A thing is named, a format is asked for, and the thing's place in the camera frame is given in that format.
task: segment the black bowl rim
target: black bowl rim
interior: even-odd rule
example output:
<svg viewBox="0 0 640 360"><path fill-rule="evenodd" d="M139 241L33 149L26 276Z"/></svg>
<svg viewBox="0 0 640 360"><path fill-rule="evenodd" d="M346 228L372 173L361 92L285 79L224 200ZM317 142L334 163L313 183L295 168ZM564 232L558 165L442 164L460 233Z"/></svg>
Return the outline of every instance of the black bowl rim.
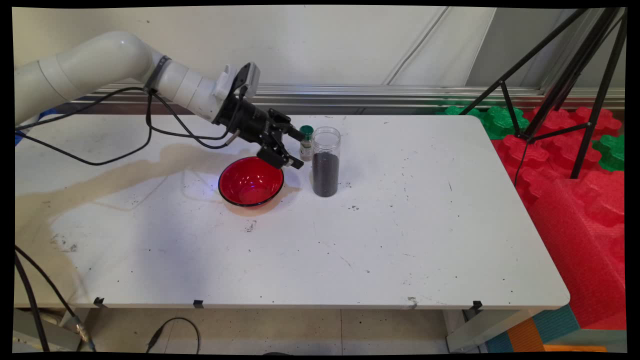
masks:
<svg viewBox="0 0 640 360"><path fill-rule="evenodd" d="M225 171L227 171L227 169L228 169L231 165L233 165L233 164L237 163L238 161L241 161L241 160L244 160L244 159L248 159L248 158L258 158L258 157L257 157L257 156L247 156L246 158L242 158L242 159L235 160L235 161L234 161L234 162L232 162L231 164L227 165L227 167L225 167L225 169L224 169L224 170L222 170L222 172L220 173L220 176L218 177L218 192L220 193L220 196L222 196L222 199L225 199L229 204L232 204L232 205L235 205L235 206L241 206L242 208L250 208L250 207L252 207L252 206L258 206L258 205L262 205L262 204L264 204L265 202L267 202L267 201L269 201L269 200L273 199L274 197L276 197L276 195L278 195L278 194L280 193L280 190L282 190L282 186L284 186L284 171L282 171L282 169L280 169L280 172L282 173L282 182L280 183L280 187L278 188L278 191L276 191L276 192L275 192L272 196L270 196L268 199L265 199L265 200L260 201L260 202L256 202L255 204L238 204L238 203L237 203L237 202L235 202L235 201L231 201L231 200L227 199L227 197L226 197L226 196L224 196L224 194L222 194L222 190L220 189L220 179L222 179L222 174L224 174L224 173L225 173Z"/></svg>

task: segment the dark granules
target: dark granules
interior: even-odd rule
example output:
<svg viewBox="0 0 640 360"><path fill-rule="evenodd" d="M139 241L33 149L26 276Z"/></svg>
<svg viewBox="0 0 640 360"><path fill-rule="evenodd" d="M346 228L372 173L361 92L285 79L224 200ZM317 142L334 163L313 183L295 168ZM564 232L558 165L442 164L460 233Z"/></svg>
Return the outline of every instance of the dark granules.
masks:
<svg viewBox="0 0 640 360"><path fill-rule="evenodd" d="M318 152L313 157L314 193L329 197L338 191L338 169L340 159L327 152Z"/></svg>

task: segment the bottle label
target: bottle label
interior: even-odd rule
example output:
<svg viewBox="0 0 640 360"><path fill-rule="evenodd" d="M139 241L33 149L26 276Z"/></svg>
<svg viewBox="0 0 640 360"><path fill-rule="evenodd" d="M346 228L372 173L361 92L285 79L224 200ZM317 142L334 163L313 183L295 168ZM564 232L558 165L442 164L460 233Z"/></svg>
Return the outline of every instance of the bottle label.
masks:
<svg viewBox="0 0 640 360"><path fill-rule="evenodd" d="M311 155L312 155L311 146L310 147L305 147L303 145L300 145L300 157L302 158L302 161L311 160Z"/></svg>

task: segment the tripod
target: tripod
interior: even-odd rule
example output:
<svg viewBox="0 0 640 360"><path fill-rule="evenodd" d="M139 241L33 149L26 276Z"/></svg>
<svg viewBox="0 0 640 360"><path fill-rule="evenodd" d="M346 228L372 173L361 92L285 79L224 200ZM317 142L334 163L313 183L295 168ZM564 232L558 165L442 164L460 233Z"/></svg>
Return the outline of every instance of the tripod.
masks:
<svg viewBox="0 0 640 360"><path fill-rule="evenodd" d="M524 131L521 131L520 127L518 126L516 115L513 111L513 104L511 103L511 98L509 97L509 92L507 90L507 85L505 82L520 67L522 67L522 65L529 61L547 44L555 39L558 34L562 33L569 25L571 25L584 12L586 12L586 10L587 9L578 9L573 14L571 14L565 21L563 21L556 29L554 29L549 35L547 35L547 37L545 37L538 45L531 49L522 59L520 59L520 61L513 65L509 70L507 70L507 72L505 72L501 77L499 77L498 80L496 80L491 86L489 86L489 88L487 88L476 100L469 104L469 106L467 106L460 113L460 115L466 115L499 86L502 89L509 114L511 115L511 121L513 122L515 136L517 138L525 140L527 145L529 145L530 143L534 143L537 140L549 138L551 136L561 135L580 129L586 129L584 132L584 136L582 137L582 142L580 143L578 155L575 159L575 163L573 164L571 179L577 179L578 175L580 174L582 162L584 161L585 154L587 153L587 149L589 148L589 142L591 141L593 131L595 130L596 123L598 122L598 116L600 114L600 110L602 109L604 97L607 93L607 90L609 89L609 85L611 84L613 72L616 70L616 65L618 63L618 59L620 58L620 53L622 52L622 47L627 37L627 8L625 8L622 16L615 23L613 20L616 14L620 11L620 8L604 9L596 23L587 34L587 37L584 39L576 53L573 55L573 58L552 87L551 91L549 91L549 93L547 94L537 114L534 116L533 120L531 120L531 123ZM592 59L596 51L598 51L609 33L613 31L613 29L619 22L620 28L618 29L618 34L616 35L616 40L613 45L613 49L611 50L611 55L609 55L609 61L607 62L607 67L605 68L604 74L602 76L602 81L600 82L600 87L598 88L598 93L596 95L589 120L584 124L567 127L566 129L554 131L552 133L547 133L540 136L535 136L536 132L538 132L538 129L542 125L542 122L547 117L549 111L551 111L552 108L558 110L562 106L564 100L569 95L569 92L575 85L575 82L578 80L578 77L580 76L584 68Z"/></svg>

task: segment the small vial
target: small vial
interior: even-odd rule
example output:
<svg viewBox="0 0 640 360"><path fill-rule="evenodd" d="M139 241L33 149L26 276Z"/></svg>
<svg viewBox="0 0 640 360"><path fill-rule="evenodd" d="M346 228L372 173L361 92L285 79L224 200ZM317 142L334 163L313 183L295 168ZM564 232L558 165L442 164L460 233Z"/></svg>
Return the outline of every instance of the small vial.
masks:
<svg viewBox="0 0 640 360"><path fill-rule="evenodd" d="M313 155L311 134L314 133L314 128L309 125L304 125L300 128L300 132L305 135L305 138L300 142L300 158L302 161L311 161Z"/></svg>

